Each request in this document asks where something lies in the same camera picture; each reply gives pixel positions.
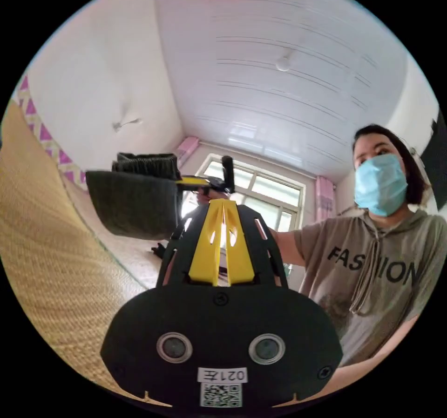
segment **face mask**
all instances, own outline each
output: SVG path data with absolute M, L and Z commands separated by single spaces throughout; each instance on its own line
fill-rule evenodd
M 375 156 L 355 172 L 355 202 L 374 215 L 390 216 L 405 202 L 407 186 L 394 154 Z

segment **ceiling panel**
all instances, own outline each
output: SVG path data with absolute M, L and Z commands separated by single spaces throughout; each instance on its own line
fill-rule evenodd
M 156 0 L 188 134 L 268 156 L 335 183 L 351 139 L 386 125 L 406 50 L 352 0 Z M 290 70 L 277 60 L 289 57 Z

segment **window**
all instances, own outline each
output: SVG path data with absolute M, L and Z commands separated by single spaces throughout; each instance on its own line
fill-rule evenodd
M 197 176 L 213 176 L 223 179 L 224 173 L 219 156 L 209 156 Z M 261 169 L 234 162 L 236 193 L 230 199 L 260 213 L 267 226 L 278 232 L 298 228 L 301 218 L 302 186 L 282 180 Z M 182 216 L 197 207 L 193 193 L 185 195 Z M 225 225 L 222 225 L 221 248 L 225 248 Z

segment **window frame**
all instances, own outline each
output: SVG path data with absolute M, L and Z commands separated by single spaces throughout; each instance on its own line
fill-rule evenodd
M 221 155 L 209 154 L 195 175 L 199 176 L 199 177 L 207 177 L 207 175 L 205 174 L 206 169 L 213 162 L 217 162 L 220 164 L 221 159 L 222 159 Z M 252 173 L 252 175 L 253 175 L 251 177 L 251 181 L 250 181 L 248 188 L 245 189 L 243 187 L 236 186 L 236 192 L 243 195 L 243 200 L 245 200 L 246 197 L 250 197 L 250 198 L 274 205 L 275 207 L 278 207 L 279 210 L 278 210 L 278 216 L 277 216 L 277 220 L 276 220 L 276 224 L 275 224 L 275 230 L 278 229 L 279 222 L 281 221 L 281 213 L 282 212 L 285 212 L 285 213 L 288 213 L 291 215 L 289 231 L 297 230 L 302 227 L 303 203 L 304 203 L 304 197 L 305 197 L 305 185 L 304 184 L 301 184 L 297 181 L 290 180 L 289 178 L 286 178 L 286 177 L 282 177 L 281 175 L 274 174 L 268 170 L 263 170 L 262 168 L 246 164 L 244 162 L 233 161 L 233 166 L 235 169 L 239 169 L 241 171 L 246 171 L 246 172 Z M 262 195 L 260 193 L 256 193 L 256 192 L 252 191 L 252 188 L 256 181 L 257 176 L 263 177 L 270 181 L 277 182 L 277 183 L 280 183 L 287 187 L 298 190 L 299 191 L 298 205 L 295 206 L 292 204 L 288 204 L 286 202 L 279 201 L 278 199 L 271 198 L 269 196 Z M 193 193 L 188 193 L 184 197 L 183 202 L 187 202 L 189 199 L 193 198 L 194 196 L 195 195 Z

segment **pink curtain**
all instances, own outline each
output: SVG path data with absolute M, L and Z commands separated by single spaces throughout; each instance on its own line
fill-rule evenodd
M 335 214 L 334 184 L 323 176 L 317 177 L 315 187 L 317 222 L 332 218 Z
M 191 154 L 196 150 L 199 146 L 199 139 L 197 137 L 186 137 L 183 142 L 177 147 L 174 151 L 177 156 L 177 166 L 180 169 L 187 159 L 191 156 Z

